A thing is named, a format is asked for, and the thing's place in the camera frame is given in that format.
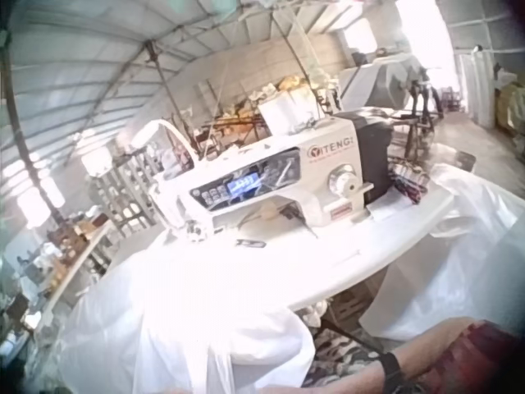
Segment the white plastic sheet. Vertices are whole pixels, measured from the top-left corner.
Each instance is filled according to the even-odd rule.
[[[435,165],[432,180],[453,209],[388,269],[360,319],[376,337],[407,341],[446,318],[488,319],[523,329],[525,201],[473,174]]]
[[[109,272],[59,337],[65,384],[75,393],[300,386],[314,354],[308,329],[242,283],[225,286],[209,248],[145,250]]]

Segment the blue display screen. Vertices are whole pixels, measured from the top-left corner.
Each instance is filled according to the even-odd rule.
[[[234,181],[227,184],[228,190],[230,191],[231,197],[239,197],[243,193],[258,188],[261,185],[261,180],[256,172],[243,176],[242,178],[235,179]]]

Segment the black watch strap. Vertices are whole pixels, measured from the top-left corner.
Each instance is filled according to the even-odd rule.
[[[391,353],[381,355],[379,361],[385,370],[385,386],[383,387],[383,394],[394,394],[404,383],[401,367],[395,356]]]

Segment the floor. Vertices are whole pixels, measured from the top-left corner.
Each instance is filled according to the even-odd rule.
[[[435,142],[476,157],[474,173],[525,199],[525,164],[515,155],[510,136],[485,130],[460,112],[448,113],[436,127]]]

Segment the white sewing machine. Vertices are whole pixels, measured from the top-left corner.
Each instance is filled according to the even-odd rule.
[[[328,117],[297,135],[273,136],[212,161],[150,191],[167,224],[202,240],[272,200],[294,201],[306,224],[322,227],[364,209],[361,158],[354,124]]]

